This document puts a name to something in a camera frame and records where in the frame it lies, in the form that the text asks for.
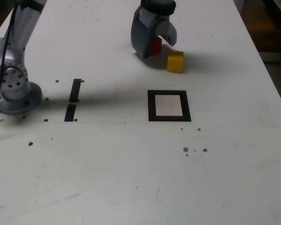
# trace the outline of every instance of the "table surface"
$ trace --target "table surface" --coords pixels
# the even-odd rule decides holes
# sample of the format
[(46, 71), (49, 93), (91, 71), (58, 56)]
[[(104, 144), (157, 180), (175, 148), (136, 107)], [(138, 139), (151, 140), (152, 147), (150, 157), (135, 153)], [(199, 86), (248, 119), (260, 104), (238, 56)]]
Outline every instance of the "table surface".
[[(49, 101), (0, 114), (0, 225), (281, 225), (281, 98), (233, 1), (177, 0), (183, 74), (135, 55), (139, 3), (48, 1), (25, 65)], [(148, 90), (192, 122), (149, 122)]]

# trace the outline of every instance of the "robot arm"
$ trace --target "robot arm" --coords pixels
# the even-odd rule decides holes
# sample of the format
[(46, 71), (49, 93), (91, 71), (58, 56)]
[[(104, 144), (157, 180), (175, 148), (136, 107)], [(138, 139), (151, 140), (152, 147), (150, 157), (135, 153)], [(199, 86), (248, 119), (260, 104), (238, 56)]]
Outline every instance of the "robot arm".
[(0, 38), (0, 113), (24, 114), (42, 101), (40, 87), (28, 81), (24, 55), (46, 2), (18, 1), (8, 30), (4, 38)]
[[(11, 23), (0, 38), (0, 113), (25, 114), (42, 102), (40, 87), (28, 81), (24, 63), (26, 45), (47, 0), (16, 0)], [(174, 13), (174, 0), (141, 0), (131, 28), (131, 42), (141, 59), (149, 56), (155, 37), (161, 35), (174, 45), (177, 32), (169, 17)]]
[(131, 28), (132, 46), (141, 59), (149, 56), (151, 45), (159, 35), (171, 46), (176, 44), (177, 32), (170, 23), (175, 8), (174, 0), (141, 0)]

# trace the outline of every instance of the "black square frame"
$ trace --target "black square frame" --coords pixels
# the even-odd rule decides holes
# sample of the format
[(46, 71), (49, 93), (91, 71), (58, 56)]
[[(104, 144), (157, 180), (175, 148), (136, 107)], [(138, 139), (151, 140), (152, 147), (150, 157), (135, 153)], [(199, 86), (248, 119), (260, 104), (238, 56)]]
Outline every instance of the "black square frame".
[[(157, 116), (155, 95), (179, 95), (183, 116)], [(187, 93), (185, 90), (148, 90), (149, 121), (160, 122), (191, 122)]]

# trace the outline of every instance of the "cube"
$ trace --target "cube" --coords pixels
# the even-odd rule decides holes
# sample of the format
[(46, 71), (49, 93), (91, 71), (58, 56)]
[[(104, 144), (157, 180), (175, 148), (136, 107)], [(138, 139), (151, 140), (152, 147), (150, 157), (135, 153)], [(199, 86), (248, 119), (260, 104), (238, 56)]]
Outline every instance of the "cube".
[(168, 57), (168, 71), (172, 73), (183, 72), (184, 53), (172, 51)]
[(161, 52), (163, 40), (160, 37), (155, 37), (151, 45), (150, 55), (157, 55)]

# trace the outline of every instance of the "yellow cube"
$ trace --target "yellow cube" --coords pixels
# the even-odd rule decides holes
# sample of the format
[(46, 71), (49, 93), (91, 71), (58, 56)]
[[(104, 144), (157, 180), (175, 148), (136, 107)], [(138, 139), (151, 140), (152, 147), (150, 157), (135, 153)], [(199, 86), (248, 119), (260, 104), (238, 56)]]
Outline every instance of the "yellow cube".
[(168, 71), (172, 73), (183, 72), (184, 53), (172, 51), (168, 58)]

